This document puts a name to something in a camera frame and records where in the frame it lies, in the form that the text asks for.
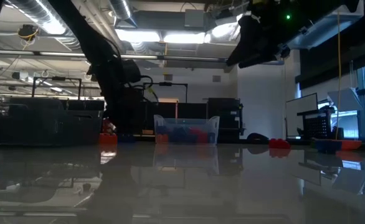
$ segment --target white wall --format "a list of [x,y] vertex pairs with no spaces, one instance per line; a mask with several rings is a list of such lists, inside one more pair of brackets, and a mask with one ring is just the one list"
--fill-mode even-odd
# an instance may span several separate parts
[[[344,75],[342,76],[340,82],[340,89],[343,90],[345,88],[353,87],[356,88],[357,84],[357,75]],[[328,97],[329,91],[338,91],[339,88],[339,78],[333,78],[326,82],[317,84],[315,86],[311,86],[309,88],[305,88],[301,90],[301,94],[303,96],[310,95],[313,93],[317,93],[318,101],[325,100]]]
[[[152,68],[141,70],[142,75],[149,75],[154,82],[164,82],[163,74],[172,74],[173,83],[188,84],[188,103],[205,103],[206,98],[236,98],[236,80],[223,69],[195,68]],[[221,82],[213,83],[213,75],[220,75]],[[183,86],[154,86],[153,90],[159,98],[179,98],[185,102],[185,87]]]
[[283,138],[284,66],[255,65],[238,69],[238,98],[244,105],[245,139],[250,133]]

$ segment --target table surface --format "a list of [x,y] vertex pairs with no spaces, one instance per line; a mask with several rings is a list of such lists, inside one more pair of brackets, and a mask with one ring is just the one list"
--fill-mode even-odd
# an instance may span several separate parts
[[0,223],[365,223],[365,153],[0,148]]

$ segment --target black machine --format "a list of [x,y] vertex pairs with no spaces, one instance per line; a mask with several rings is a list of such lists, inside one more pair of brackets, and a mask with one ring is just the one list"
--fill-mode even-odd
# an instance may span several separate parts
[[[123,60],[117,46],[93,29],[79,13],[71,0],[48,0],[59,16],[74,33],[83,53],[91,63],[90,73],[95,75],[102,95],[107,102],[104,116],[123,130],[132,133],[140,128],[134,114],[140,109],[142,89],[133,86],[143,76],[132,60]],[[258,63],[286,57],[290,49],[285,43],[303,27],[311,26],[325,14],[345,4],[354,11],[359,0],[256,0],[250,1],[247,13],[241,18],[241,38],[227,61],[248,67]],[[0,12],[3,1],[0,0]],[[287,21],[289,13],[295,20]]]

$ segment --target transparent plastic bin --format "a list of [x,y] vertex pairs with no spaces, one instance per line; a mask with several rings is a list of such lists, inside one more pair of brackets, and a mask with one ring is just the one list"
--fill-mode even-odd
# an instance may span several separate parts
[[154,115],[157,144],[217,144],[220,117],[206,119],[163,118]]

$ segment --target exposed ceiling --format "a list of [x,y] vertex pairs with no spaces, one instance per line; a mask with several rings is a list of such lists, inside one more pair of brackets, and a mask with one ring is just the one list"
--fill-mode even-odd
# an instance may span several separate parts
[[[108,26],[113,28],[113,18],[109,15],[110,5],[107,0],[94,0],[93,5],[97,6],[102,12],[102,17],[107,20],[107,24],[101,23],[102,26]],[[185,9],[204,9],[205,7],[218,6],[220,1],[210,0],[193,0],[187,4],[184,1],[173,1],[166,2],[161,0],[141,0],[132,1],[131,6],[135,11],[169,11],[169,12],[180,12]],[[77,6],[79,11],[87,17],[87,22],[93,24],[93,19],[98,20],[98,15],[94,15],[91,18],[81,7],[82,3],[80,0],[73,0],[73,3]],[[230,4],[231,1],[224,1],[223,4]],[[0,33],[16,33],[23,24],[35,25],[27,16],[19,12],[15,8],[3,7],[0,14]],[[161,49],[156,54],[167,54],[177,56],[195,56],[195,57],[228,57],[233,51],[235,45],[231,44],[161,44],[155,46]],[[0,35],[0,49],[1,50],[22,50],[24,48],[24,42],[17,35]],[[26,47],[25,50],[29,51],[41,51],[41,52],[70,52],[70,50],[60,44],[53,38],[39,37],[35,39],[34,44]],[[179,67],[179,68],[225,68],[223,63],[209,63],[209,62],[187,62],[187,61],[167,61],[167,62],[156,62],[160,67]],[[28,71],[30,73],[37,72],[36,75],[41,75],[44,70],[49,72],[51,76],[65,76],[71,78],[82,78],[83,86],[90,88],[86,89],[83,93],[85,96],[100,96],[100,90],[94,90],[98,88],[98,84],[88,80],[88,76],[85,76],[85,72],[88,70],[88,63],[84,60],[54,60],[51,58],[15,58],[10,56],[0,56],[0,86],[1,93],[10,94],[28,94],[31,93],[31,87],[24,87],[25,85],[31,85],[21,80],[15,80],[11,78],[13,72],[17,71]],[[72,86],[71,83],[48,81],[54,86]],[[17,90],[9,90],[8,86],[14,85]],[[74,96],[77,94],[77,89],[69,89],[70,92],[63,92],[62,95]],[[50,88],[38,88],[37,95],[59,95],[56,91],[51,91]]]

